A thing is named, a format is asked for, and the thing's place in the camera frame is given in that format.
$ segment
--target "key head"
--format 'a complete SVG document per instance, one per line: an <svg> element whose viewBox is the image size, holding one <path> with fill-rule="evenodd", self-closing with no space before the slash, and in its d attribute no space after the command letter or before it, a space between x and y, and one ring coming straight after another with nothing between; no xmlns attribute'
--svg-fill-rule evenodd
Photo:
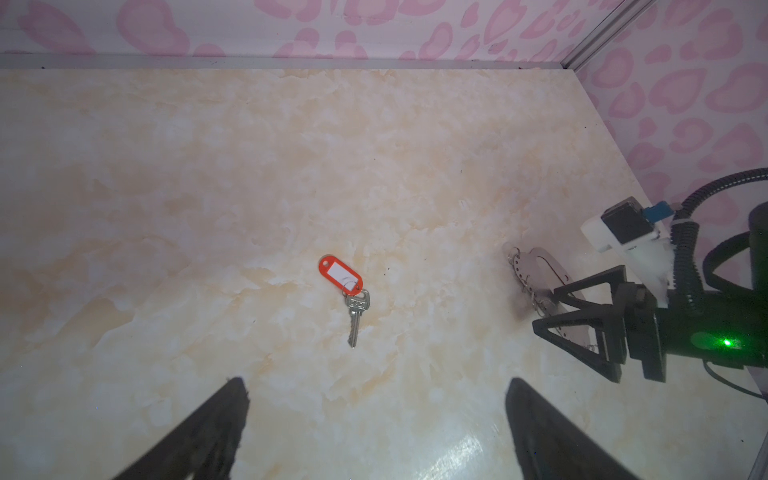
<svg viewBox="0 0 768 480"><path fill-rule="evenodd" d="M368 294L368 290L362 289L360 293L362 294L362 297L351 295L344 296L345 303L350 310L355 309L365 311L371 306L371 298Z"/></svg>

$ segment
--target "pink wall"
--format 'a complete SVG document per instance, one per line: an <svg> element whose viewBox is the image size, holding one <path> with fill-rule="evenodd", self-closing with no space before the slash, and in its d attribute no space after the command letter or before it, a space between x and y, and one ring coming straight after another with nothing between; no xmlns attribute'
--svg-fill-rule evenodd
<svg viewBox="0 0 768 480"><path fill-rule="evenodd" d="M559 61L621 0L0 0L0 51Z"/></svg>
<svg viewBox="0 0 768 480"><path fill-rule="evenodd" d="M653 202L768 166L766 0L659 0L579 78ZM767 200L751 184L705 202L700 260ZM748 265L744 253L718 272L749 286Z"/></svg>

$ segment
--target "black wire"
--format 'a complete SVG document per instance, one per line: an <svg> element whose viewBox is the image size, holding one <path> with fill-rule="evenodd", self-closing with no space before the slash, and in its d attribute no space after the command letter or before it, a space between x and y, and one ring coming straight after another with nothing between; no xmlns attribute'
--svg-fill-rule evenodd
<svg viewBox="0 0 768 480"><path fill-rule="evenodd" d="M718 382L723 383L724 385L728 385L730 388L736 389L739 392L746 393L747 395L751 395L753 397L757 397L758 399L764 399L764 397L762 395L760 395L759 393L751 392L750 390L747 390L747 389L745 389L743 387L740 387L740 386L738 386L735 383L731 383L728 380L725 380L723 377L717 375L714 372L714 370L712 370L712 368L709 365L707 365L707 361L706 360L702 360L702 362L704 362L704 369L707 371L707 373L709 373L710 376L713 379L717 380Z"/></svg>

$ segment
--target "silver key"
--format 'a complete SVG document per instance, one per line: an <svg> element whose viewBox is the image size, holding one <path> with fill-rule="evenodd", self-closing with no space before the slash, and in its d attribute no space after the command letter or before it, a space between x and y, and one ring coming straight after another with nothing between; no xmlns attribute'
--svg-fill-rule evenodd
<svg viewBox="0 0 768 480"><path fill-rule="evenodd" d="M352 317L352 331L349 332L347 343L352 348L357 345L357 330L360 329L360 316L371 306L371 298L368 290L362 289L362 298L358 296L344 295L344 301L349 307L349 316Z"/></svg>

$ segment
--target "red plastic tag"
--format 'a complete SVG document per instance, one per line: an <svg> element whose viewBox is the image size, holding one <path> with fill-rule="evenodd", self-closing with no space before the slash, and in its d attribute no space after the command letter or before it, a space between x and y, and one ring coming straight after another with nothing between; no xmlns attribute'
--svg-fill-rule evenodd
<svg viewBox="0 0 768 480"><path fill-rule="evenodd" d="M325 255L317 266L320 274L347 295L355 296L362 290L362 277L333 255Z"/></svg>

